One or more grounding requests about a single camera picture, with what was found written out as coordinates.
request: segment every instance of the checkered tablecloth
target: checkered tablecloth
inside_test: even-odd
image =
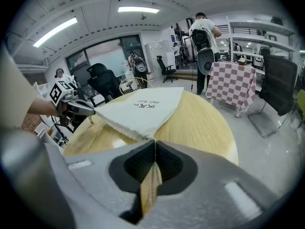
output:
[[[214,62],[206,98],[225,101],[237,108],[236,117],[253,104],[256,86],[255,68],[236,63]]]

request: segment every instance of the drawstring bag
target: drawstring bag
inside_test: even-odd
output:
[[[182,92],[183,87],[140,89],[124,102],[94,110],[108,125],[134,140],[154,139],[178,107]]]

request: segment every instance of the gray floor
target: gray floor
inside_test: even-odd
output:
[[[191,91],[192,82],[188,80],[174,80],[152,82],[154,87],[177,87]],[[196,82],[193,82],[193,93],[196,92]],[[298,180],[304,165],[305,135],[303,127],[297,131],[299,117],[297,113],[290,114],[283,126],[273,136],[263,139],[249,121],[247,114],[256,112],[263,107],[264,101],[256,96],[254,104],[247,113],[235,117],[235,109],[225,103],[215,100],[214,106],[223,115],[229,124],[237,145],[239,166],[252,176],[263,182],[278,197],[291,190]],[[269,105],[266,106],[261,116],[258,116],[259,126],[265,126],[266,132],[276,128],[285,116],[279,117]]]

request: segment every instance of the wooden tabletop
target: wooden tabletop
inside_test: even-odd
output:
[[[131,94],[111,101],[125,101]],[[96,153],[136,143],[94,115],[86,119],[71,136],[64,156]],[[208,101],[184,91],[172,117],[157,131],[156,140],[168,141],[214,153],[238,164],[238,154],[231,129],[223,116]]]

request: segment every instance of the ceiling light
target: ceiling light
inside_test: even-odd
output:
[[[148,12],[148,13],[157,13],[159,10],[144,8],[144,7],[119,7],[118,12]]]
[[[71,19],[69,21],[66,21],[65,23],[57,26],[52,31],[48,32],[43,37],[41,37],[33,46],[38,48],[40,45],[42,45],[50,37],[54,36],[56,33],[60,32],[61,30],[65,29],[65,28],[67,28],[68,26],[75,24],[76,22],[77,22],[76,18],[73,18],[73,19]]]

